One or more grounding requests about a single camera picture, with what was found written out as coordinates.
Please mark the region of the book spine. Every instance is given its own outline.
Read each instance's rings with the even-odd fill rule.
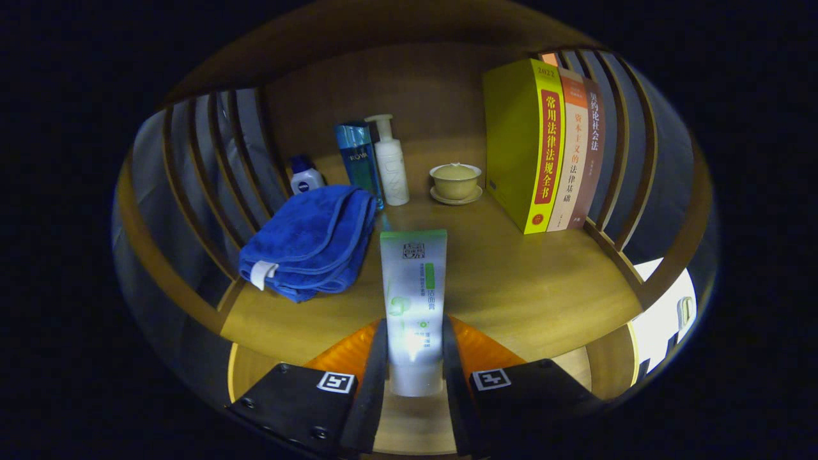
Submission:
[[[559,70],[553,65],[531,61],[537,81],[540,106],[540,151],[537,158],[537,182],[528,211],[524,233],[545,232],[554,209],[555,192],[560,182],[565,138],[565,106]]]
[[[600,86],[593,80],[583,79],[583,81],[588,100],[588,154],[582,172],[582,186],[579,189],[577,204],[573,207],[568,228],[581,228],[585,224],[585,217],[588,216],[588,210],[591,209],[596,193],[596,185],[600,181],[605,148],[605,109],[602,105]]]
[[[565,230],[582,186],[588,147],[588,103],[582,76],[560,69],[565,99],[565,153],[548,232]]]

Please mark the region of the blue bottle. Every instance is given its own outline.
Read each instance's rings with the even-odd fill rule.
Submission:
[[[375,196],[378,211],[384,208],[384,196],[380,191],[378,168],[375,164],[375,151],[369,135],[369,124],[363,121],[351,121],[335,126],[335,138],[344,158],[349,183],[358,186]]]

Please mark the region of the small lotion bottle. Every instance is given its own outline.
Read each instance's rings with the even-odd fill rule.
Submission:
[[[319,187],[324,187],[324,178],[321,177],[315,168],[310,165],[306,157],[298,155],[290,158],[293,167],[293,178],[290,180],[290,187],[293,193],[309,192]]]
[[[366,117],[367,123],[375,122],[380,140],[375,143],[380,182],[384,187],[384,198],[390,206],[405,205],[409,201],[407,171],[403,164],[401,142],[392,138],[391,114]]]

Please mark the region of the blue towel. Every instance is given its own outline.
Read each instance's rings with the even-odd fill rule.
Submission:
[[[369,192],[361,191],[361,195],[371,197]],[[366,200],[363,212],[360,213],[362,218],[360,219],[357,232],[354,232],[354,240],[352,240],[349,251],[344,250],[344,253],[341,255],[341,259],[328,266],[329,268],[320,272],[311,271],[310,273],[302,273],[293,269],[292,265],[290,264],[304,264],[307,261],[284,263],[281,264],[281,266],[276,270],[275,276],[272,278],[267,278],[265,282],[269,286],[287,286],[299,289],[319,288],[332,280],[345,280],[345,282],[342,282],[344,289],[352,285],[352,283],[355,281],[355,277],[357,276],[355,265],[357,263],[357,266],[360,267],[360,264],[363,262],[364,250],[366,249],[366,244],[369,241],[369,236],[372,233],[372,227],[375,221],[376,206],[377,204],[375,203],[375,200],[371,198]],[[339,230],[336,230],[335,234],[333,235],[333,239],[336,239],[338,234]],[[350,265],[352,265],[353,269],[355,269],[355,273],[348,272]]]
[[[250,280],[257,262],[277,264],[264,284],[295,302],[345,291],[360,271],[375,211],[375,198],[359,187],[293,196],[242,248],[239,273]]]
[[[356,189],[330,185],[287,200],[241,249],[240,270],[246,269],[249,274],[259,260],[274,259],[280,264],[309,259],[323,250],[330,242],[344,202]]]

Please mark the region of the book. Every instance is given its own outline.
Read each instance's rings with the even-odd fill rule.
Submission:
[[[600,85],[595,81],[583,78],[588,104],[587,157],[582,169],[582,186],[577,194],[568,228],[581,228],[591,209],[600,181],[602,157],[605,151],[605,109],[602,104]]]
[[[563,83],[534,59],[483,74],[488,192],[523,233],[545,232],[565,147]]]
[[[582,76],[567,69],[559,72],[565,104],[565,153],[548,232],[565,230],[573,221],[588,147],[588,103]]]

